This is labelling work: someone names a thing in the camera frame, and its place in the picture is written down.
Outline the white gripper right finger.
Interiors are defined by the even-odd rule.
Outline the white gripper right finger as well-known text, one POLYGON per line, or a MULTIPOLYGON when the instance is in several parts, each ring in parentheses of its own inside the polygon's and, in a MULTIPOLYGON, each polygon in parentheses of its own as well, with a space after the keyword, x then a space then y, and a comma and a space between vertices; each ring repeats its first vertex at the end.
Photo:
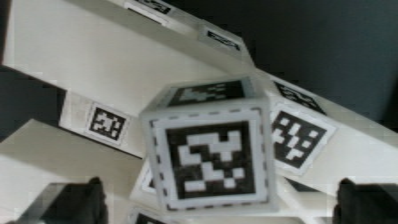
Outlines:
POLYGON ((342 180, 333 224, 398 224, 398 184, 342 180))

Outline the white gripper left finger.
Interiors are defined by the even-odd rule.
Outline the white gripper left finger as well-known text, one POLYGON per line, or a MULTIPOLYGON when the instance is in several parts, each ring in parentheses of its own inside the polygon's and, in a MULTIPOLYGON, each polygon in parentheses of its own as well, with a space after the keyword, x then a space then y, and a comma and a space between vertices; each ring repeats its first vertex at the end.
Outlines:
POLYGON ((50 183, 17 224, 109 224, 104 183, 50 183))

